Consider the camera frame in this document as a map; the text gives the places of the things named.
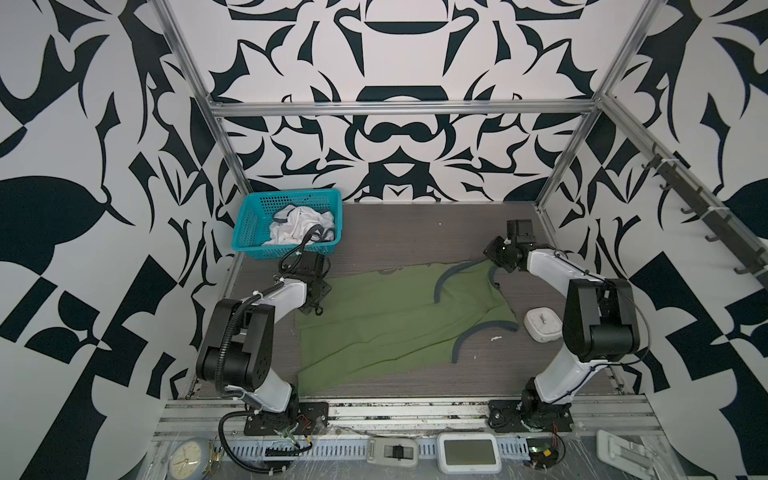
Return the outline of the white grey tank top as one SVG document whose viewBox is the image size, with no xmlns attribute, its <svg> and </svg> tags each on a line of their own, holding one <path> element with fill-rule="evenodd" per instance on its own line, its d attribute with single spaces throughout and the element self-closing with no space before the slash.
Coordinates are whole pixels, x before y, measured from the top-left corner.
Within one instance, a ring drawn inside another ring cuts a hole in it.
<svg viewBox="0 0 768 480">
<path fill-rule="evenodd" d="M 269 238 L 264 246 L 299 245 L 333 242 L 338 237 L 335 217 L 330 211 L 319 212 L 307 206 L 289 204 L 272 217 Z"/>
</svg>

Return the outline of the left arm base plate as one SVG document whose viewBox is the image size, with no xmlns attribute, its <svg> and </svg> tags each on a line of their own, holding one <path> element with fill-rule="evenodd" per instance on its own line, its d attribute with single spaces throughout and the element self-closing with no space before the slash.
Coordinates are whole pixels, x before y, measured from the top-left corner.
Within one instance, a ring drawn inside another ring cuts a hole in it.
<svg viewBox="0 0 768 480">
<path fill-rule="evenodd" d="M 289 404 L 281 413 L 250 412 L 246 419 L 246 436 L 277 435 L 279 432 L 293 435 L 311 435 L 327 426 L 329 404 L 327 402 L 305 402 Z"/>
</svg>

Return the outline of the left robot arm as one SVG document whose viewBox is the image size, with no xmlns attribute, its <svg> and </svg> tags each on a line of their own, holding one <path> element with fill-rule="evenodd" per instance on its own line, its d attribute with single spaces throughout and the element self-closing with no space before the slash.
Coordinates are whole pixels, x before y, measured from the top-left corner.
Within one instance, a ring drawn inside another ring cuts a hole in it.
<svg viewBox="0 0 768 480">
<path fill-rule="evenodd" d="M 197 378 L 258 413 L 296 416 L 295 388 L 272 369 L 275 326 L 294 311 L 323 312 L 329 270 L 326 256 L 296 251 L 280 260 L 269 287 L 219 301 L 198 351 Z"/>
</svg>

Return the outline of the green tank top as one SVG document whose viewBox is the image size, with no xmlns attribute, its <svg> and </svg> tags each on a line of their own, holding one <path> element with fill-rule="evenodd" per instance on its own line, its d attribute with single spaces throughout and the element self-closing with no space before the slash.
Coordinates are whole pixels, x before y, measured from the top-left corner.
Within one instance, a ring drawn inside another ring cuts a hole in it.
<svg viewBox="0 0 768 480">
<path fill-rule="evenodd" d="M 331 279 L 320 309 L 295 317 L 299 394 L 457 363 L 475 333 L 517 331 L 496 271 L 489 260 L 470 260 Z"/>
</svg>

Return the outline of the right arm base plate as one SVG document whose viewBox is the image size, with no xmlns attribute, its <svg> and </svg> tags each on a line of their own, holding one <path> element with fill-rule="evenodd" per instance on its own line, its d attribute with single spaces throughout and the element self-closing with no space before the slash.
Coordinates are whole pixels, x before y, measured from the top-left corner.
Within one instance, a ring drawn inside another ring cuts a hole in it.
<svg viewBox="0 0 768 480">
<path fill-rule="evenodd" d="M 491 400 L 488 407 L 487 425 L 496 433 L 572 431 L 570 404 Z"/>
</svg>

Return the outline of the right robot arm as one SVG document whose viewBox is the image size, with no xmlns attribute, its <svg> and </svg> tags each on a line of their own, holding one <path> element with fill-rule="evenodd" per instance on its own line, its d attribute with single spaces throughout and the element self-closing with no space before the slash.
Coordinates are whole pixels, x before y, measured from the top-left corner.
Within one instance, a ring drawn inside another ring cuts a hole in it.
<svg viewBox="0 0 768 480">
<path fill-rule="evenodd" d="M 530 220 L 509 220 L 506 235 L 492 240 L 484 254 L 508 272 L 539 277 L 566 300 L 563 346 L 521 396 L 519 411 L 525 423 L 564 416 L 598 371 L 619 365 L 639 350 L 638 310 L 629 282 L 590 273 L 564 253 L 538 243 Z"/>
</svg>

